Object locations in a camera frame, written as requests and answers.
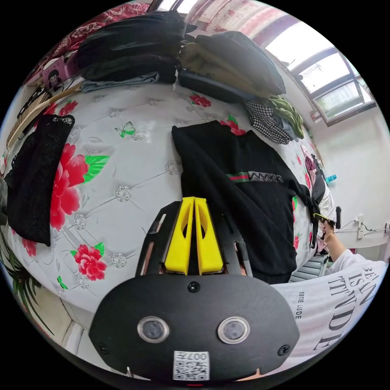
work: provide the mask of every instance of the window frame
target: window frame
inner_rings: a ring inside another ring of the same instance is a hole
[[[295,68],[293,68],[291,70],[288,69],[288,65],[286,65],[285,63],[280,61],[278,58],[276,58],[276,56],[274,56],[270,51],[268,51],[267,49],[265,49],[265,51],[268,54],[270,54],[270,56],[278,63],[278,65],[281,66],[282,69],[284,69],[285,72],[287,72],[294,79],[294,81],[298,84],[300,90],[306,95],[307,99],[310,101],[310,104],[312,105],[312,107],[314,107],[315,110],[318,111],[318,113],[322,117],[322,119],[325,122],[327,127],[335,125],[336,123],[340,123],[341,121],[344,121],[345,119],[351,118],[354,115],[357,115],[359,113],[362,113],[364,111],[367,111],[367,110],[377,106],[377,103],[376,103],[373,95],[371,94],[370,91],[367,91],[366,89],[365,90],[372,98],[372,101],[368,102],[368,103],[364,103],[364,97],[363,97],[363,94],[361,92],[361,88],[364,88],[364,87],[359,83],[359,79],[362,79],[362,77],[360,75],[358,75],[358,76],[355,75],[348,60],[334,46],[331,48],[322,50],[319,53],[314,54],[313,56],[309,57],[307,60],[305,60],[304,62],[302,62],[301,64],[299,64],[298,66],[296,66]],[[349,73],[345,76],[342,76],[342,77],[324,85],[323,87],[319,88],[317,91],[314,91],[312,93],[309,92],[309,90],[303,84],[302,80],[299,78],[299,74],[301,72],[303,72],[305,69],[309,68],[310,66],[316,64],[317,62],[321,61],[322,59],[327,58],[333,54],[340,55],[341,59],[344,61],[345,65],[346,65]],[[326,117],[326,114],[322,111],[319,104],[316,102],[316,99],[318,99],[322,96],[325,96],[328,93],[342,87],[343,85],[349,84],[351,82],[355,82],[359,97],[360,97],[361,101],[363,101],[363,105],[361,105],[357,108],[352,108],[345,113],[342,113],[342,114],[335,116],[332,119],[328,119]]]

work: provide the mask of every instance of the black lace garment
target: black lace garment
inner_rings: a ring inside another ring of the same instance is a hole
[[[74,125],[71,115],[43,115],[12,160],[8,185],[8,223],[21,237],[50,246],[53,183],[65,142]]]

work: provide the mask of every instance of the cartoon picture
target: cartoon picture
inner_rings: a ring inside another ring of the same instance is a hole
[[[54,91],[59,90],[63,87],[62,80],[60,78],[60,73],[57,69],[53,69],[48,75],[49,88],[53,88]]]
[[[131,122],[127,122],[122,129],[118,129],[118,127],[116,127],[115,130],[122,138],[124,138],[125,135],[133,135],[135,133],[135,128]]]

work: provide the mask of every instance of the curtain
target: curtain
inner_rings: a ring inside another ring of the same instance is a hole
[[[299,20],[255,0],[198,0],[186,21],[209,33],[240,31],[262,46]]]

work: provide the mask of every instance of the bracelet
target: bracelet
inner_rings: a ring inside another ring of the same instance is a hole
[[[331,234],[326,238],[325,242],[328,243],[329,237],[335,236],[335,235],[336,235],[335,233],[331,233]]]

